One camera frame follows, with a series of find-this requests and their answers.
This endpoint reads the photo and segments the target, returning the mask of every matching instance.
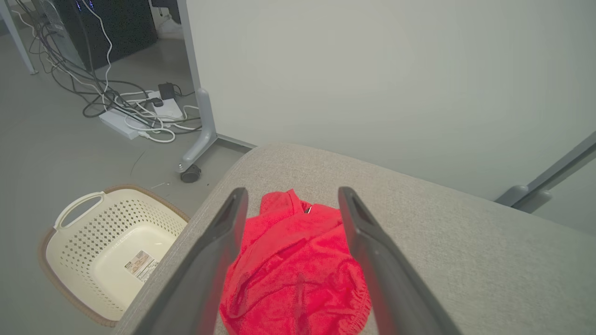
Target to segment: white cable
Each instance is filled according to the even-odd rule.
[[[162,121],[162,119],[170,119],[170,120],[174,120],[174,121],[183,122],[183,121],[185,121],[188,118],[188,116],[186,114],[186,111],[184,111],[184,118],[183,119],[180,119],[178,117],[173,117],[173,116],[168,116],[168,115],[158,115],[157,113],[146,109],[140,103],[136,103],[136,105],[139,106],[142,110],[144,110],[146,113],[149,114],[149,115],[145,115],[145,114],[142,114],[142,113],[140,113],[140,112],[137,111],[139,113],[139,115],[144,116],[144,117],[147,117],[147,118],[155,118],[155,119],[159,120],[160,123],[161,123],[161,125],[162,125],[162,127],[163,127],[163,121]],[[182,109],[184,109],[185,107],[190,107],[190,108],[196,108],[196,109],[198,109],[198,107],[194,107],[194,106],[190,106],[190,105],[184,106]],[[201,128],[189,128],[189,127],[181,126],[181,125],[179,125],[177,123],[173,123],[172,125],[174,127],[176,127],[176,128],[183,129],[183,130],[186,130],[186,131],[196,131],[196,130],[201,129]]]
[[[191,106],[191,105],[185,105],[185,106],[183,106],[182,107],[182,112],[184,113],[184,119],[187,119],[188,118],[188,115],[186,113],[186,108],[187,107],[188,108],[194,108],[194,109],[197,109],[198,110],[198,107],[197,106]]]
[[[21,16],[21,13],[20,12],[17,12],[16,10],[11,10],[11,12],[17,13],[18,14],[18,17],[21,19],[21,22],[23,22],[24,24],[26,24],[29,27],[31,27],[31,34],[33,35],[33,37],[36,38],[36,39],[39,39],[39,37],[37,37],[37,35],[35,35],[35,28],[31,24],[26,23],[25,20],[23,20],[23,17]]]
[[[101,24],[101,30],[104,32],[104,36],[105,36],[105,38],[106,38],[106,39],[108,40],[108,42],[110,43],[110,49],[108,50],[108,52],[107,52],[107,53],[106,53],[106,55],[105,55],[105,57],[106,57],[106,59],[107,59],[107,61],[108,61],[108,64],[109,64],[109,67],[108,67],[108,69],[105,71],[105,90],[104,90],[103,92],[100,92],[100,90],[99,90],[99,89],[98,89],[98,88],[97,88],[95,85],[91,85],[91,84],[89,84],[89,83],[83,83],[83,82],[82,82],[82,81],[80,81],[80,80],[79,80],[79,78],[77,78],[77,77],[76,77],[76,76],[75,76],[73,73],[71,73],[71,72],[70,72],[70,71],[68,71],[68,70],[64,70],[64,69],[62,69],[62,68],[61,68],[61,67],[60,67],[58,64],[54,63],[54,62],[53,62],[51,59],[49,59],[49,57],[46,57],[46,60],[48,60],[48,61],[49,61],[49,63],[50,63],[50,64],[52,64],[52,66],[53,66],[53,67],[56,67],[57,69],[59,69],[59,70],[60,70],[60,71],[62,71],[62,72],[68,73],[68,74],[69,74],[69,75],[70,75],[70,76],[71,76],[71,77],[72,77],[74,80],[76,80],[76,81],[77,81],[79,84],[81,84],[81,85],[85,85],[85,86],[89,86],[89,87],[93,88],[93,89],[95,90],[95,92],[97,92],[97,94],[101,96],[101,101],[102,101],[102,103],[104,104],[104,110],[105,110],[105,111],[107,111],[107,107],[105,106],[105,100],[104,100],[104,99],[105,99],[105,95],[104,95],[104,94],[105,94],[105,92],[106,92],[106,90],[107,90],[107,88],[108,88],[108,71],[110,71],[110,69],[111,69],[111,62],[110,62],[110,52],[111,52],[111,50],[112,50],[113,44],[112,44],[112,42],[111,42],[110,38],[107,36],[107,34],[106,34],[106,32],[105,32],[104,23],[103,23],[103,21],[102,21],[101,17],[97,16],[97,14],[95,14],[95,12],[93,12],[93,11],[92,11],[92,10],[89,8],[89,6],[87,5],[87,3],[86,3],[85,1],[83,1],[83,3],[85,4],[85,7],[87,7],[87,9],[88,9],[88,10],[89,10],[89,11],[90,11],[90,12],[91,12],[91,13],[92,13],[94,16],[96,16],[96,17],[99,19],[99,21],[100,21],[100,24]],[[27,25],[27,26],[31,27],[31,34],[33,35],[33,37],[34,37],[34,38],[36,38],[36,39],[39,39],[39,37],[38,37],[38,36],[35,34],[35,30],[36,30],[36,29],[35,29],[35,27],[33,27],[32,25],[30,25],[29,23],[26,23],[26,22],[25,22],[25,20],[23,20],[23,16],[21,15],[21,13],[20,13],[20,12],[18,12],[18,11],[15,11],[15,10],[11,10],[11,11],[12,11],[12,12],[14,12],[14,13],[16,13],[16,14],[18,14],[18,17],[21,19],[21,22],[23,22],[25,25]],[[45,45],[44,45],[43,47],[44,47],[44,49],[45,49],[46,53],[48,53],[48,55],[49,55],[48,49],[45,47]],[[147,92],[154,92],[154,91],[144,91],[144,92],[143,92],[143,91],[141,91],[141,92],[130,92],[130,93],[122,93],[121,95],[136,95],[136,94],[145,94],[145,95],[146,95],[146,94],[147,94]],[[127,108],[127,107],[124,107],[123,105],[120,105],[120,104],[118,104],[118,103],[117,103],[117,98],[118,98],[118,97],[116,97],[116,98],[114,99],[114,102],[115,102],[115,103],[116,103],[118,106],[120,106],[121,108],[127,109],[127,110],[129,110],[129,111],[130,111],[130,110],[132,110],[132,111],[134,111],[134,112],[138,112],[137,110],[134,110],[134,109],[132,109],[132,108]],[[130,115],[127,115],[127,116],[125,117],[125,119],[124,119],[124,122],[125,122],[125,124],[126,124],[127,126],[129,126],[129,127],[130,127],[130,125],[129,125],[129,124],[126,122],[126,118],[127,118],[127,117],[129,117],[129,116],[130,116]],[[150,137],[148,137],[148,138],[150,138],[150,139],[152,139],[152,140],[154,140],[154,141],[156,141],[156,142],[162,142],[162,143],[170,143],[170,142],[172,142],[172,141],[174,140],[174,138],[175,138],[175,136],[176,136],[176,135],[174,134],[174,132],[170,131],[169,129],[165,129],[165,128],[163,128],[163,122],[162,122],[161,120],[160,120],[160,123],[161,123],[161,125],[162,125],[162,129],[157,129],[158,131],[154,131],[154,132],[159,132],[159,130],[164,130],[164,131],[166,131],[166,132],[170,132],[170,133],[172,134],[173,138],[172,138],[171,140],[169,140],[169,141],[157,140],[157,139],[150,138]]]
[[[105,54],[105,59],[108,61],[108,69],[105,71],[105,89],[104,89],[104,94],[105,94],[107,92],[108,86],[109,86],[108,72],[111,69],[110,52],[111,52],[112,48],[114,47],[114,45],[112,44],[110,38],[108,37],[108,34],[105,32],[104,20],[102,20],[99,15],[97,15],[93,10],[91,10],[91,8],[89,8],[89,5],[87,4],[86,1],[82,1],[82,2],[83,2],[83,5],[85,5],[85,7],[87,7],[87,9],[91,12],[91,14],[93,14],[100,21],[101,31],[104,33],[105,39],[108,40],[108,43],[110,44],[110,48],[108,49],[108,52]],[[102,94],[102,96],[101,96],[101,102],[104,104],[104,110],[108,111],[107,107],[105,105],[105,95],[104,94]]]
[[[170,129],[167,129],[167,128],[153,128],[152,129],[152,128],[137,128],[137,127],[131,126],[128,123],[128,121],[127,121],[128,120],[128,117],[129,116],[127,115],[124,118],[124,123],[126,124],[126,126],[128,126],[131,129],[134,129],[136,131],[139,131],[139,135],[142,136],[142,137],[144,137],[144,138],[150,139],[150,140],[152,140],[154,142],[158,142],[158,143],[170,143],[170,142],[173,142],[176,139],[176,133],[174,133],[173,131],[171,131]],[[147,133],[147,131],[164,131],[164,132],[168,132],[168,133],[172,134],[172,138],[171,139],[157,139],[157,138],[153,138],[153,137],[151,137]]]
[[[21,15],[21,13],[20,13],[20,12],[18,12],[18,11],[15,11],[15,10],[12,10],[12,12],[14,12],[14,13],[17,13],[17,14],[18,14],[18,17],[21,19],[21,22],[23,22],[23,23],[24,23],[24,24],[26,24],[27,26],[31,27],[31,35],[33,35],[33,37],[34,37],[34,38],[36,38],[36,39],[39,39],[39,37],[38,37],[38,36],[35,34],[35,27],[33,27],[33,26],[32,26],[31,24],[29,24],[29,23],[26,23],[26,22],[25,22],[25,20],[23,20],[23,16]],[[78,79],[78,78],[77,78],[77,77],[76,77],[74,74],[72,74],[72,73],[71,73],[70,71],[68,71],[68,70],[64,70],[64,69],[62,69],[61,67],[59,67],[59,66],[58,66],[58,64],[54,63],[54,62],[53,62],[51,59],[49,59],[49,57],[46,57],[46,60],[48,60],[48,61],[49,61],[49,63],[50,63],[50,64],[52,64],[52,66],[53,66],[53,67],[56,67],[56,68],[58,68],[58,69],[59,69],[60,71],[62,71],[62,72],[66,72],[66,73],[68,73],[68,74],[69,74],[69,75],[70,75],[70,76],[71,76],[71,77],[72,77],[74,80],[78,81],[78,82],[79,82],[79,84],[81,84],[81,85],[86,85],[86,86],[89,86],[89,87],[93,88],[93,89],[94,89],[94,90],[97,92],[97,94],[100,94],[100,95],[102,95],[102,93],[100,93],[100,91],[97,89],[97,87],[96,87],[95,85],[91,85],[91,84],[88,84],[88,83],[83,83],[83,82],[81,82],[81,81],[80,81],[80,80],[79,80],[79,79]]]

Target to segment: desk leg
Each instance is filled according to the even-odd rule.
[[[17,26],[14,25],[13,16],[10,14],[6,0],[0,0],[0,14],[2,14],[4,22],[6,22],[6,26],[10,31],[10,35],[13,37],[14,43],[17,45],[18,52],[21,54],[25,66],[29,69],[29,73],[34,75],[37,71],[33,67],[33,64],[31,64],[31,59],[29,59],[29,54],[23,45],[21,36],[18,35]]]
[[[199,135],[197,142],[188,149],[182,156],[180,163],[176,167],[177,172],[186,171],[194,162],[201,156],[218,138],[215,132],[215,122],[213,121],[213,112],[211,111],[211,101],[209,100],[209,93],[200,88],[196,92],[198,100],[198,112],[201,114],[201,124],[203,126],[201,135]]]

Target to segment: gray floor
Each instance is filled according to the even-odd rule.
[[[40,70],[38,58],[31,58]],[[192,215],[248,149],[219,140],[197,161],[201,179],[184,184],[173,166],[198,133],[171,144],[140,137],[130,141],[99,119],[84,118],[85,102],[59,88],[50,75],[29,75],[8,35],[0,37],[0,60],[0,333],[108,334],[109,328],[72,307],[38,267],[38,242],[61,210],[84,194],[134,183]],[[169,81],[183,92],[192,90],[182,41],[162,40],[114,63],[110,74],[146,89]],[[196,101],[190,96],[182,103]]]

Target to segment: basket handle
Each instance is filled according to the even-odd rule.
[[[79,206],[80,204],[84,203],[87,200],[93,199],[93,198],[97,198],[100,197],[101,199],[93,206],[91,206],[91,208],[89,208],[88,210],[85,211],[85,213],[79,215],[78,218],[74,219],[71,223],[67,224],[66,226],[62,227],[62,221],[64,221],[64,219],[66,219],[66,216],[68,214],[70,214],[70,212],[77,206]],[[87,215],[90,211],[92,211],[93,209],[95,209],[97,206],[99,206],[103,201],[104,201],[104,197],[105,197],[105,193],[103,192],[94,192],[94,193],[89,193],[87,195],[84,195],[80,198],[78,198],[77,200],[73,201],[72,203],[70,203],[70,205],[66,206],[66,208],[62,211],[62,213],[60,213],[60,215],[58,215],[58,218],[56,219],[56,223],[54,224],[54,229],[56,229],[57,231],[60,229],[65,229],[70,227],[73,223],[77,222],[80,218],[82,218],[83,216]]]

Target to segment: power adapter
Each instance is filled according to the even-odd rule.
[[[159,95],[162,100],[174,99],[176,97],[176,92],[174,91],[174,84],[172,83],[165,83],[157,85],[159,88]]]

